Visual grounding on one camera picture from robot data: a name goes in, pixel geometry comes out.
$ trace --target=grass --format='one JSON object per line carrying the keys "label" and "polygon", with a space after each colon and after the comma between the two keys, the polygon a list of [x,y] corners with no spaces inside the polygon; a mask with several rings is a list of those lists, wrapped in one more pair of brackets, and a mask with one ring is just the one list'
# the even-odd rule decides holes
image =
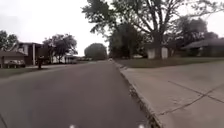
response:
{"label": "grass", "polygon": [[224,61],[224,58],[170,58],[166,60],[132,59],[117,60],[118,63],[130,68],[159,68],[176,65],[188,65],[195,63],[207,63]]}
{"label": "grass", "polygon": [[40,71],[36,68],[0,69],[0,78],[10,77],[28,72]]}

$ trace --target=driveway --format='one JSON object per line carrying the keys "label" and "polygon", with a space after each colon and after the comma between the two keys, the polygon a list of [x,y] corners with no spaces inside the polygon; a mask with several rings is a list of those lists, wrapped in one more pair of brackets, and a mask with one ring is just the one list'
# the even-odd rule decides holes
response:
{"label": "driveway", "polygon": [[138,128],[146,121],[111,62],[1,80],[0,114],[7,128]]}
{"label": "driveway", "polygon": [[224,62],[122,73],[165,128],[224,127]]}

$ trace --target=asphalt road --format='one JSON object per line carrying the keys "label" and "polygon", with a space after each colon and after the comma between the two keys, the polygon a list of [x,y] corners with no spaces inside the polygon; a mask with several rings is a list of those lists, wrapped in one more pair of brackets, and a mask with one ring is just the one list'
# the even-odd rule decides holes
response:
{"label": "asphalt road", "polygon": [[7,128],[138,128],[125,84],[111,62],[20,75],[0,80],[0,114]]}

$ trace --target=concrete sidewalk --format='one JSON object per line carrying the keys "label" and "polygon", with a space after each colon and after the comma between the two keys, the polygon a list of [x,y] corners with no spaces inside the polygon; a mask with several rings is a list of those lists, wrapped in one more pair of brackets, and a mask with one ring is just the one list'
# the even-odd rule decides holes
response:
{"label": "concrete sidewalk", "polygon": [[224,62],[121,73],[164,128],[224,128]]}
{"label": "concrete sidewalk", "polygon": [[[64,68],[72,66],[72,64],[64,64],[64,65],[42,65],[42,68],[55,69],[55,68]],[[28,66],[26,68],[37,68],[38,66]]]}

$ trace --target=overcast sky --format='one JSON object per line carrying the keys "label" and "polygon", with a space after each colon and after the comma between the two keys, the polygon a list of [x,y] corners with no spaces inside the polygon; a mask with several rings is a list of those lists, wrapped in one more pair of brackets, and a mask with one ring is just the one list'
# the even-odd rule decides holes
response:
{"label": "overcast sky", "polygon": [[[104,43],[102,36],[89,32],[92,25],[81,13],[84,5],[86,0],[0,0],[0,30],[17,34],[20,41],[37,43],[57,33],[70,33],[83,55],[89,44]],[[223,23],[224,12],[214,14],[208,18],[208,29],[224,37]]]}

